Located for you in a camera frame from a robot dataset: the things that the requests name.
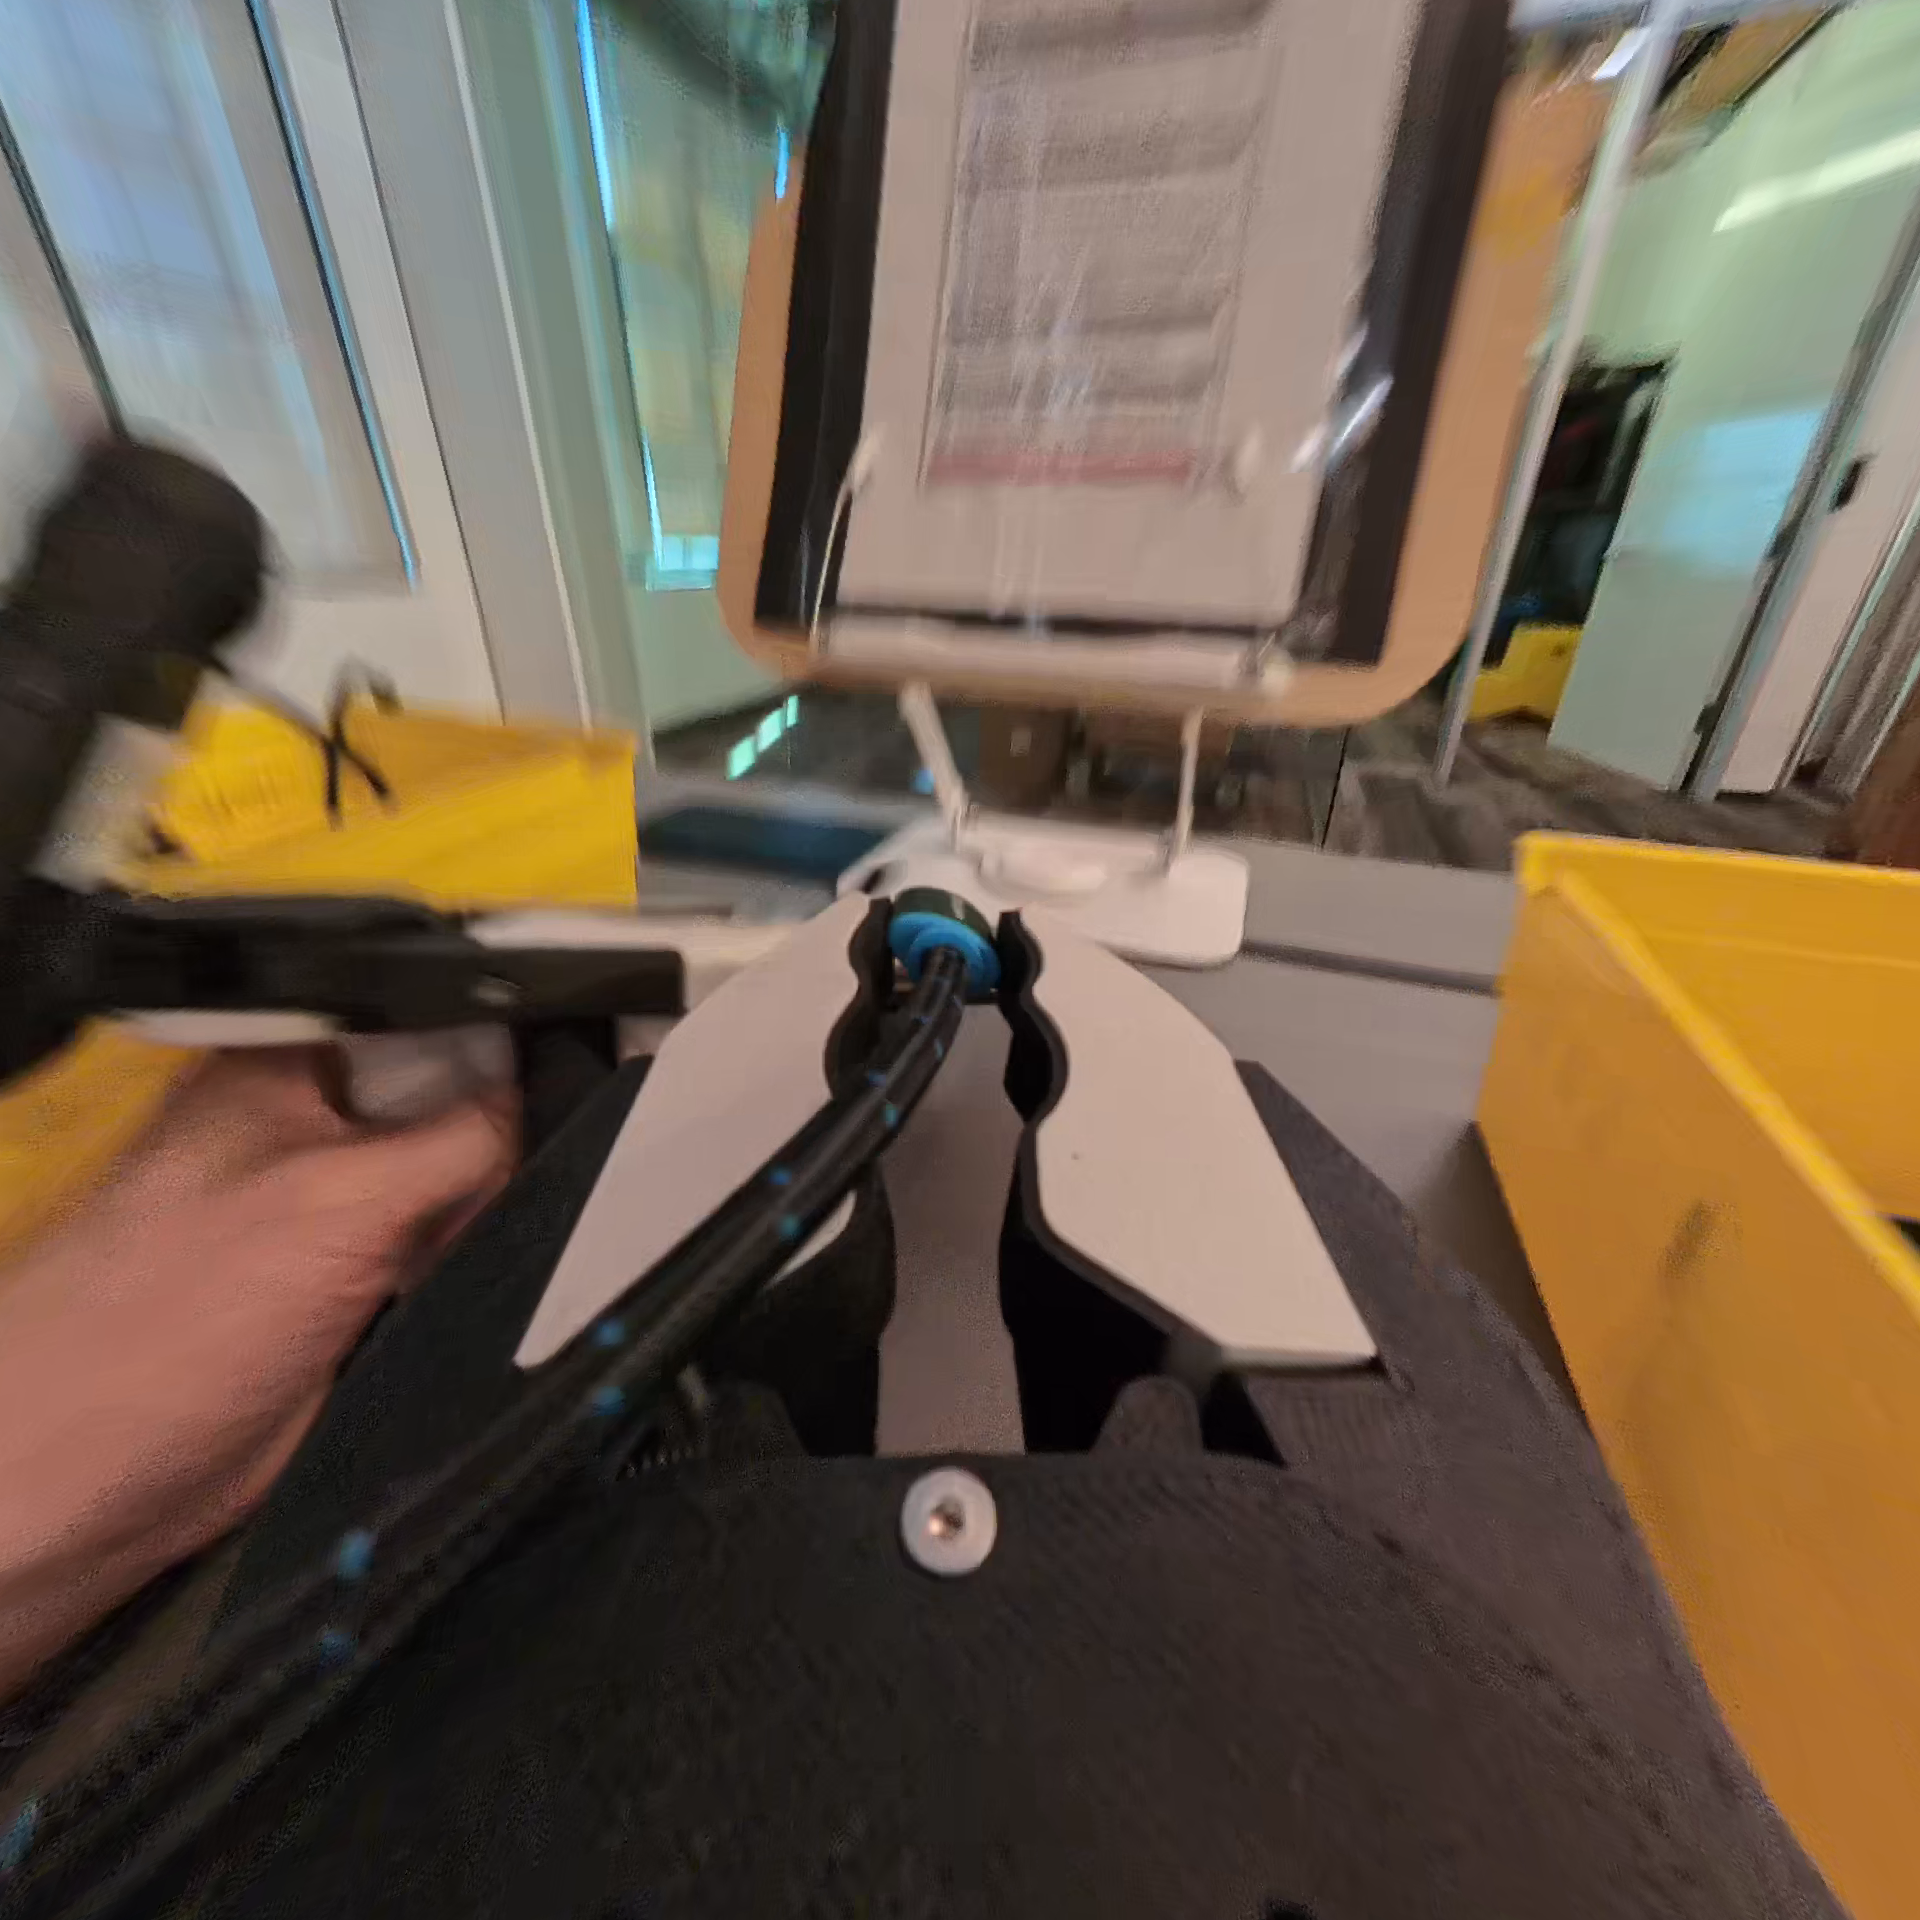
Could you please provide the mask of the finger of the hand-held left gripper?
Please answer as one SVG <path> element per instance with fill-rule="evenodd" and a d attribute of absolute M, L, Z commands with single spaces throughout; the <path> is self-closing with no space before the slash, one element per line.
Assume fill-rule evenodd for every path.
<path fill-rule="evenodd" d="M 163 1044 L 305 1044 L 566 1019 L 684 1019 L 780 923 L 393 899 L 115 899 L 92 1019 Z"/>

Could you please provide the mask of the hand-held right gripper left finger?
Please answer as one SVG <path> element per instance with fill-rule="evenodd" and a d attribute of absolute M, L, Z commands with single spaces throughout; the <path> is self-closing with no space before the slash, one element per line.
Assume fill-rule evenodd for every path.
<path fill-rule="evenodd" d="M 891 949 L 849 895 L 778 931 L 660 1041 L 521 1340 L 533 1371 L 705 1224 L 880 1040 Z M 900 1299 L 880 1174 L 798 1244 L 705 1346 L 704 1367 L 780 1396 L 809 1453 L 876 1453 L 880 1346 Z"/>

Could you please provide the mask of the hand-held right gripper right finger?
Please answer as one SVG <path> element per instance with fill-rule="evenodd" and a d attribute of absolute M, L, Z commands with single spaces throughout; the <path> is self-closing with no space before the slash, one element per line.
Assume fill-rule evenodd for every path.
<path fill-rule="evenodd" d="M 1054 912 L 999 921 L 1019 1118 L 999 1312 L 1021 1441 L 1089 1453 L 1150 1377 L 1236 1433 L 1258 1383 L 1352 1383 L 1377 1341 L 1230 1049 Z"/>

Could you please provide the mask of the yellow plastic bin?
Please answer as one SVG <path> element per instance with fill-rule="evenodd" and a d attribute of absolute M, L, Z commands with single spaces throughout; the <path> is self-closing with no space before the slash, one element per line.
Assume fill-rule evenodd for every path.
<path fill-rule="evenodd" d="M 1531 832 L 1481 1136 L 1720 1715 L 1918 1916 L 1918 874 Z"/>
<path fill-rule="evenodd" d="M 636 905 L 636 745 L 623 733 L 498 724 L 351 696 L 339 772 L 297 722 L 215 702 L 109 868 L 160 899 L 387 895 L 452 912 Z M 195 1053 L 90 1025 L 5 1093 L 5 1262 L 94 1190 Z"/>

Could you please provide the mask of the person's left hand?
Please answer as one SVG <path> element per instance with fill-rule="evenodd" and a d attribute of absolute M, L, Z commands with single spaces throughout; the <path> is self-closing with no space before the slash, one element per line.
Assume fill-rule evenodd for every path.
<path fill-rule="evenodd" d="M 514 1084 L 373 1126 L 323 1054 L 215 1054 L 5 1271 L 5 1701 L 263 1502 L 515 1155 Z"/>

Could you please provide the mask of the large window with blinds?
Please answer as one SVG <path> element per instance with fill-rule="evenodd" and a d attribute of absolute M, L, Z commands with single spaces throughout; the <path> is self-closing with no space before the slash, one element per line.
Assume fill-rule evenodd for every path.
<path fill-rule="evenodd" d="M 228 474 L 306 590 L 410 581 L 269 4 L 5 4 L 5 149 L 109 406 Z"/>

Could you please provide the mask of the instruction sheet on stand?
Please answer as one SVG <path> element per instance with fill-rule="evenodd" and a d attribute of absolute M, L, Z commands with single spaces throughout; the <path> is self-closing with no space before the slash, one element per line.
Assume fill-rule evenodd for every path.
<path fill-rule="evenodd" d="M 1300 599 L 1252 637 L 1140 635 L 837 602 L 894 12 L 839 11 L 793 179 L 756 224 L 719 541 L 743 650 L 823 687 L 1304 733 L 1373 722 L 1427 687 L 1470 623 L 1561 226 L 1598 155 L 1593 54 L 1514 37 L 1513 4 L 1427 4 Z"/>

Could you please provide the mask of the tall window with blinds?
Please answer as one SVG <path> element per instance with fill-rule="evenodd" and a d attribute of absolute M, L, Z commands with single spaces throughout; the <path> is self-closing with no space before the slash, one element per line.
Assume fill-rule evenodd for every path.
<path fill-rule="evenodd" d="M 714 585 L 747 251 L 827 46 L 812 4 L 576 4 L 654 590 Z"/>

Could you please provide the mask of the yellow plastic container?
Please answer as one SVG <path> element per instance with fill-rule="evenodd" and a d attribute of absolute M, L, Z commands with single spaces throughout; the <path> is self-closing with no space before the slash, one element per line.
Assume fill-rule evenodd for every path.
<path fill-rule="evenodd" d="M 1566 698 L 1566 687 L 1570 680 L 1570 664 L 1577 657 L 1577 648 L 1582 648 L 1577 623 L 1559 623 L 1559 620 L 1514 623 L 1514 632 L 1507 637 L 1503 657 L 1483 661 L 1475 682 L 1473 682 L 1468 722 L 1470 724 L 1500 722 L 1500 719 L 1556 722 L 1559 705 Z"/>

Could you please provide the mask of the taped instruction sheet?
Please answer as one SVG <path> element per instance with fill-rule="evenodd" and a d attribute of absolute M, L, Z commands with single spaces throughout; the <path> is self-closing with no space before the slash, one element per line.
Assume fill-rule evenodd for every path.
<path fill-rule="evenodd" d="M 1282 628 L 1424 4 L 900 4 L 864 619 Z"/>

